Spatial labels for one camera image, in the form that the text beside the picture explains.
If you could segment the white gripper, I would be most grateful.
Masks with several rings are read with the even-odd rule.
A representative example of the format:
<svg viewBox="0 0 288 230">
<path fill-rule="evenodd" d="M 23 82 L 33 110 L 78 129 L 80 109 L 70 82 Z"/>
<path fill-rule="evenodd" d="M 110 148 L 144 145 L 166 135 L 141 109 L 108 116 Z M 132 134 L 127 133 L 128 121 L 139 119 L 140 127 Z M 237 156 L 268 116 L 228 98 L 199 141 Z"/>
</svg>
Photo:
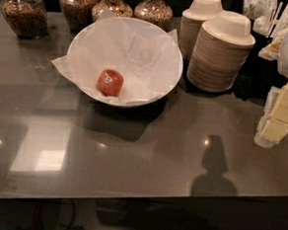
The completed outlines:
<svg viewBox="0 0 288 230">
<path fill-rule="evenodd" d="M 265 60 L 277 60 L 278 73 L 288 79 L 288 33 L 274 38 L 259 51 Z M 264 112 L 254 136 L 254 142 L 264 148 L 272 148 L 288 135 L 288 83 L 280 89 L 272 87 L 265 100 Z"/>
</svg>

